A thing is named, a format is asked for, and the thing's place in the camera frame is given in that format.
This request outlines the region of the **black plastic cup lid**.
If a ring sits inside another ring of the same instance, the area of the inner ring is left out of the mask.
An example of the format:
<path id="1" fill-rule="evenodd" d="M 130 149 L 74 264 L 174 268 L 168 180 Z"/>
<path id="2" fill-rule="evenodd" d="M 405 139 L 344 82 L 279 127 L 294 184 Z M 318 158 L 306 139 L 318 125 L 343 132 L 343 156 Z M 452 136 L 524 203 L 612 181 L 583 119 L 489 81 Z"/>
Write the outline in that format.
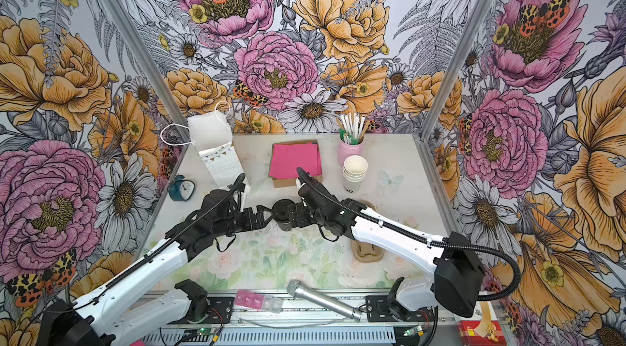
<path id="1" fill-rule="evenodd" d="M 290 223 L 290 216 L 288 214 L 288 207 L 293 205 L 291 199 L 281 199 L 274 203 L 272 206 L 273 220 L 278 224 L 284 225 Z"/>

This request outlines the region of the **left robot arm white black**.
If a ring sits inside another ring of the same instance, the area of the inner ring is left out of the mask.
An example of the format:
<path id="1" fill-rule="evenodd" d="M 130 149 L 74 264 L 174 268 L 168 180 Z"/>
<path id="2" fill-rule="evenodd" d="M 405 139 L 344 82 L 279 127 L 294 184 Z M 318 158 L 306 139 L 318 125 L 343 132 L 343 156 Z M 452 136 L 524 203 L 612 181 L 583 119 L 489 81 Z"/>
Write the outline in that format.
<path id="1" fill-rule="evenodd" d="M 166 276 L 189 264 L 203 251 L 218 247 L 222 236 L 267 226 L 263 211 L 242 207 L 246 175 L 228 189 L 207 194 L 191 213 L 147 254 L 94 291 L 69 304 L 58 301 L 41 313 L 37 345 L 112 345 L 121 339 L 112 327 L 125 311 Z"/>

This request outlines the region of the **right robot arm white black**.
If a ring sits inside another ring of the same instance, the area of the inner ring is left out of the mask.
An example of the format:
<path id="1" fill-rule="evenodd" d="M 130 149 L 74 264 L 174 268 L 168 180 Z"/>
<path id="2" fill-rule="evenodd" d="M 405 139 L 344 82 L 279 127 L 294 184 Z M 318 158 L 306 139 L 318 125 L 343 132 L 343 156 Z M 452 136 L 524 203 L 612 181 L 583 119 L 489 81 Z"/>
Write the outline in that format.
<path id="1" fill-rule="evenodd" d="M 451 313 L 469 318 L 479 302 L 503 300 L 512 295 L 522 280 L 515 258 L 495 248 L 475 245 L 462 234 L 447 237 L 414 230 L 382 216 L 371 207 L 353 199 L 338 200 L 324 185 L 298 168 L 298 194 L 304 207 L 302 216 L 319 231 L 328 230 L 335 238 L 370 243 L 396 254 L 421 268 L 425 282 L 399 282 L 392 293 L 393 305 L 409 312 L 439 305 Z M 484 253 L 510 265 L 513 278 L 500 292 L 484 294 L 481 287 L 486 269 L 479 259 Z"/>

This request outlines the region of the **stack of white paper cups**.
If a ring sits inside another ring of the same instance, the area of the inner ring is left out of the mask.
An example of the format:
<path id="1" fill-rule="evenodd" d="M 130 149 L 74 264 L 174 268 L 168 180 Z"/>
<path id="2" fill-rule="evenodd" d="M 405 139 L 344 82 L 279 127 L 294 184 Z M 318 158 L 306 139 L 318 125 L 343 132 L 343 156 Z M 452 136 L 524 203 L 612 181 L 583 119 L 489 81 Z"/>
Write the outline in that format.
<path id="1" fill-rule="evenodd" d="M 354 193 L 365 180 L 368 161 L 360 155 L 352 155 L 344 160 L 342 167 L 343 187 L 348 193 Z"/>

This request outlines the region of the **brown pulp cup carrier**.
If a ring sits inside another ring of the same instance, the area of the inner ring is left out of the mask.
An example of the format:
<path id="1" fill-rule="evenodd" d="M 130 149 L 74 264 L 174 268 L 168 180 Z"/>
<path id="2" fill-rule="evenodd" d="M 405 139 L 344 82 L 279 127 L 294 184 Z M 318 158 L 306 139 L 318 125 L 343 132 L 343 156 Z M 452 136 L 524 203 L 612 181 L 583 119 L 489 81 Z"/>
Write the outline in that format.
<path id="1" fill-rule="evenodd" d="M 363 243 L 358 240 L 350 242 L 353 258 L 360 263 L 376 263 L 383 259 L 385 251 L 371 243 Z"/>

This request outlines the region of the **silver microphone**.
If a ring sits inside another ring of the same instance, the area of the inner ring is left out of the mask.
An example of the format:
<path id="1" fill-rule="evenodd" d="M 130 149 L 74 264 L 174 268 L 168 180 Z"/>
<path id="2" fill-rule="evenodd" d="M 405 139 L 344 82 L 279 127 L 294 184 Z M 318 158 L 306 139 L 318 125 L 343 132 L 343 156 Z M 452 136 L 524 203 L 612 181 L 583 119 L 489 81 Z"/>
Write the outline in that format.
<path id="1" fill-rule="evenodd" d="M 326 308 L 337 313 L 344 318 L 360 322 L 362 313 L 358 308 L 341 302 L 327 294 L 306 286 L 298 280 L 291 280 L 286 288 L 287 292 L 294 298 L 307 300 L 315 305 Z"/>

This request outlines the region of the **pink straw holder cup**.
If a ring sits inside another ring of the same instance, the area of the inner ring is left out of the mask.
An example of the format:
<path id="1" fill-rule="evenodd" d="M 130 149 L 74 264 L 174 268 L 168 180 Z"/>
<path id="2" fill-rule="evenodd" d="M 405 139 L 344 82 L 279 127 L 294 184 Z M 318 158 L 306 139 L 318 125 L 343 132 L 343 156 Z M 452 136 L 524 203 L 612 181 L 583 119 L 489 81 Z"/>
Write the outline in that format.
<path id="1" fill-rule="evenodd" d="M 361 155 L 363 150 L 363 142 L 358 145 L 351 145 L 345 143 L 343 140 L 339 141 L 337 147 L 337 163 L 340 167 L 344 165 L 345 160 L 352 155 Z"/>

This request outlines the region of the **teal alarm clock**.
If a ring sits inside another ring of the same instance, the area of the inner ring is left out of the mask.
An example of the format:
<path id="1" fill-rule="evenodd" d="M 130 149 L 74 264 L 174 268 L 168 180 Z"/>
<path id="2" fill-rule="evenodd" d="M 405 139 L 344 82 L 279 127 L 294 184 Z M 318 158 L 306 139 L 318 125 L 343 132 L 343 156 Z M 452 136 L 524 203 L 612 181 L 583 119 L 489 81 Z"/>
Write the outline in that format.
<path id="1" fill-rule="evenodd" d="M 193 196 L 196 185 L 184 175 L 177 175 L 168 185 L 169 197 L 175 202 L 187 202 Z"/>

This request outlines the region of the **pink plastic clip box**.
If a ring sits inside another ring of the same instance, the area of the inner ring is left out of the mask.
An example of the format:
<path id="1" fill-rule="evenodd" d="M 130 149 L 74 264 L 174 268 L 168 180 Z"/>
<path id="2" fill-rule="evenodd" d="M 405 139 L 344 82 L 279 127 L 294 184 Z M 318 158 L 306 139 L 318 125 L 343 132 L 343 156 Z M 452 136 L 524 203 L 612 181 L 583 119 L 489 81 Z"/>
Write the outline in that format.
<path id="1" fill-rule="evenodd" d="M 259 311 L 280 313 L 283 300 L 272 295 L 252 292 L 250 290 L 239 290 L 236 293 L 234 305 Z"/>

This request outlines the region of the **white paper gift bag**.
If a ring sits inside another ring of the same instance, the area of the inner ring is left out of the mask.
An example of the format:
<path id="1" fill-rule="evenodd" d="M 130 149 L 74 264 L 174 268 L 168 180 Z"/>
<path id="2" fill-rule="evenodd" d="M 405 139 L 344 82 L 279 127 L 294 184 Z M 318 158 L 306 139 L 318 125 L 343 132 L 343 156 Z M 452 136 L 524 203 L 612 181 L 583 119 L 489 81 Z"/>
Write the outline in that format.
<path id="1" fill-rule="evenodd" d="M 226 189 L 244 172 L 228 123 L 227 113 L 230 110 L 231 102 L 218 101 L 213 111 L 188 118 L 187 125 L 169 124 L 159 133 L 161 141 L 166 145 L 192 145 L 220 189 Z M 166 140 L 164 135 L 172 127 L 187 129 L 189 140 L 180 143 Z"/>

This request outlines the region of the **bandage box red white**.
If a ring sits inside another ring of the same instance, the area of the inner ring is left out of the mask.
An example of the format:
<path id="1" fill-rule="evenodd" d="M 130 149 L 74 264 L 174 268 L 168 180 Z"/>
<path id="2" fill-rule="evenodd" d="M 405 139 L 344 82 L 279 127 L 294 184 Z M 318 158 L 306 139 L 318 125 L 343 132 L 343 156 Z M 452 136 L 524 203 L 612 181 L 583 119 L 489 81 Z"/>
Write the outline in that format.
<path id="1" fill-rule="evenodd" d="M 470 318 L 455 316 L 464 346 L 506 346 L 504 331 L 490 302 L 478 302 Z"/>

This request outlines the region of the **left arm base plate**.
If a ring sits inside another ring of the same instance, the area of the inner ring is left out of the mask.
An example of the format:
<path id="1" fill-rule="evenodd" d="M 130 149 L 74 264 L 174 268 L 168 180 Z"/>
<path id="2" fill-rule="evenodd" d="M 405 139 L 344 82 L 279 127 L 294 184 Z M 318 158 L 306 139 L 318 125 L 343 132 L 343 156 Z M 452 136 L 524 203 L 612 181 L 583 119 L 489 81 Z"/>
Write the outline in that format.
<path id="1" fill-rule="evenodd" d="M 229 324 L 233 312 L 233 297 L 208 296 L 199 303 L 199 313 L 196 323 Z"/>

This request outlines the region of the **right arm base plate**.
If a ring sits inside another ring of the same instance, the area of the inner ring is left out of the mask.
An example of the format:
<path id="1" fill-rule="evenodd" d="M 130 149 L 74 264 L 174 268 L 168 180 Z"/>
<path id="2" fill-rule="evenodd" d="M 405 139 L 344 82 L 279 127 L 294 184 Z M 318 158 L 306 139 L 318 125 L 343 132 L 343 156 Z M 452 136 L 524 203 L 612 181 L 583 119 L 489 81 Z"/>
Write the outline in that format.
<path id="1" fill-rule="evenodd" d="M 370 323 L 432 323 L 434 321 L 432 310 L 422 309 L 410 312 L 398 303 L 390 303 L 383 295 L 367 295 L 365 309 Z"/>

